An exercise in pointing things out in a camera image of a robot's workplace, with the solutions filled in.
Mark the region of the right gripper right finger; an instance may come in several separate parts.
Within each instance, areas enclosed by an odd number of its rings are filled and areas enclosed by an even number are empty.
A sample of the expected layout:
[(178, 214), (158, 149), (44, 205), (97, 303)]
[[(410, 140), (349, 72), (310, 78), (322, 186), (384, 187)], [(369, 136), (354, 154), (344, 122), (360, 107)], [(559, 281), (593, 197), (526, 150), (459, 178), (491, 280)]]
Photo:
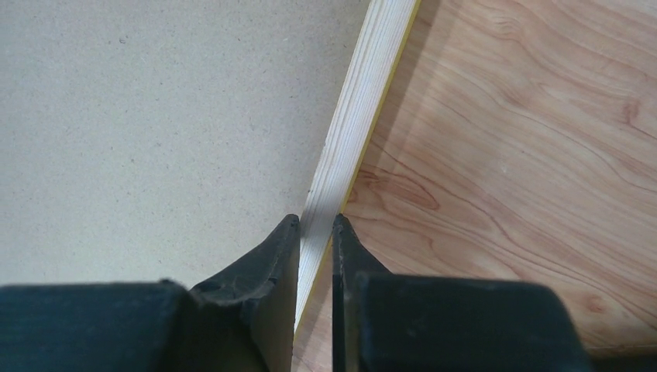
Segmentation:
[(590, 371), (558, 296), (539, 284), (395, 274), (332, 227), (335, 371)]

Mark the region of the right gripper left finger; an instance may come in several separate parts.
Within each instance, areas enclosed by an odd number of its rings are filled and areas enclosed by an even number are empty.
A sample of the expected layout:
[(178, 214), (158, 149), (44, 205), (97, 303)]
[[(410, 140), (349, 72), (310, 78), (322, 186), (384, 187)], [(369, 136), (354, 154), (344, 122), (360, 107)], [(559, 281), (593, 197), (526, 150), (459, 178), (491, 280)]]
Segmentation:
[(170, 280), (1, 289), (3, 371), (289, 371), (300, 223), (192, 288)]

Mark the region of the yellow wooden picture frame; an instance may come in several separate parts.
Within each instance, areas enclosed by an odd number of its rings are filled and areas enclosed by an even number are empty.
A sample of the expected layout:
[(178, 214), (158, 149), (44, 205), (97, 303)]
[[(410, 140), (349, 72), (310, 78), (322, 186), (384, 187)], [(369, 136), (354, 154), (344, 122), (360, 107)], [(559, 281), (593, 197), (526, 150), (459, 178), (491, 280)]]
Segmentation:
[(296, 329), (331, 239), (333, 220), (349, 199), (420, 4), (401, 0), (368, 5), (301, 213)]

